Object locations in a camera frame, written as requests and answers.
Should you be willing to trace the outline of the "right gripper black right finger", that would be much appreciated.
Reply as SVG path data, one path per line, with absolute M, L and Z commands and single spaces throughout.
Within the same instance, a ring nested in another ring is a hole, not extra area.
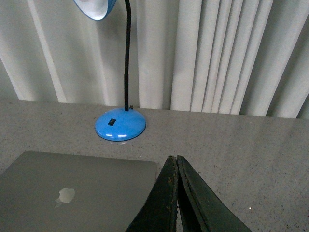
M 184 232 L 249 232 L 183 156 L 179 169 L 178 206 Z

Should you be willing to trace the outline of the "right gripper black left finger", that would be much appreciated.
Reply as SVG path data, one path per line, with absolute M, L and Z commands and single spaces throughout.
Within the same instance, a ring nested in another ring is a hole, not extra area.
M 127 232 L 175 232 L 177 222 L 178 166 L 174 156 L 165 164 Z

